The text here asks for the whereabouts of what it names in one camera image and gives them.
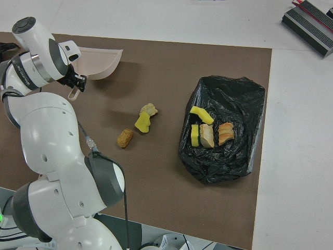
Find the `white dustpan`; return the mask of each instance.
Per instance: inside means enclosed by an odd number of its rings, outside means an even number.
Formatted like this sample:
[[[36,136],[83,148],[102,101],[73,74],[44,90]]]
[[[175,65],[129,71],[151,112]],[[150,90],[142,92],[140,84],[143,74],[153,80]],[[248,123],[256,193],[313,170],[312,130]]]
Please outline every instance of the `white dustpan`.
[[[75,72],[91,80],[100,80],[111,75],[116,69],[122,49],[101,49],[79,47],[81,57],[73,63]],[[76,100],[80,90],[74,87],[68,95],[71,101]]]

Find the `white table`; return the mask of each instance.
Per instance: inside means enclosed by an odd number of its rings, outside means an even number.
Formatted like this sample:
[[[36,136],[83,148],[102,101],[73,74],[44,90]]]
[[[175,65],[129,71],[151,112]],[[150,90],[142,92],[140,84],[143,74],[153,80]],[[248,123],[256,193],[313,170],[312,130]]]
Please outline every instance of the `white table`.
[[[34,16],[52,33],[272,48],[253,249],[331,249],[333,55],[322,60],[280,23],[292,7],[291,0],[0,1],[0,31]]]

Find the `brown mat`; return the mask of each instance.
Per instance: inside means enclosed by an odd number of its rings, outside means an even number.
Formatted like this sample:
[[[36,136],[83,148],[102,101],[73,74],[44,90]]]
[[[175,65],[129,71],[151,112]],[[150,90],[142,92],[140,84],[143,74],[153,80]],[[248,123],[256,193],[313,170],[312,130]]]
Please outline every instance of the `brown mat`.
[[[203,185],[177,156],[186,103],[202,76],[247,77],[268,90],[271,49],[153,42],[56,35],[58,42],[124,49],[108,78],[89,82],[73,103],[76,115],[105,155],[118,161],[127,180],[129,219],[207,240],[250,249],[257,201],[262,134],[254,172],[233,182]],[[0,33],[1,42],[15,42]],[[67,96],[70,89],[53,83],[43,91]],[[150,132],[134,129],[140,108],[152,102],[159,114]],[[34,181],[25,165],[20,134],[0,105],[0,186],[16,190]],[[116,144],[125,128],[134,130],[126,149]],[[84,153],[88,153],[83,140]],[[124,217],[123,203],[105,209]]]

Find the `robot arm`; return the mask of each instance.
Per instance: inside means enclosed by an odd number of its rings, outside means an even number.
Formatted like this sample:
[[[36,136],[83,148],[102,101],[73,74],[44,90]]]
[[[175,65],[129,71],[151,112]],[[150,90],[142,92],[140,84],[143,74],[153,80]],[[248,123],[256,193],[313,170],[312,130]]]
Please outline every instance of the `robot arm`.
[[[27,165],[42,175],[13,196],[15,224],[42,242],[55,240],[58,250],[120,250],[114,235],[92,217],[123,197],[120,166],[98,151],[83,155],[78,121],[66,99],[27,95],[55,80],[76,85],[70,63],[80,51],[73,41],[58,44],[32,17],[18,21],[12,32],[27,52],[2,63],[2,98],[10,121],[20,128]]]

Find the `screw hole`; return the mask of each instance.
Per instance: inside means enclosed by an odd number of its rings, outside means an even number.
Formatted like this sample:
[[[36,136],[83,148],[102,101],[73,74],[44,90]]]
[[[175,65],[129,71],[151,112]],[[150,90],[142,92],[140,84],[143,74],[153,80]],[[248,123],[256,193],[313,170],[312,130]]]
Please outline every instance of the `screw hole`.
[[[47,162],[47,157],[46,157],[45,154],[42,154],[42,160],[45,161],[45,162]]]

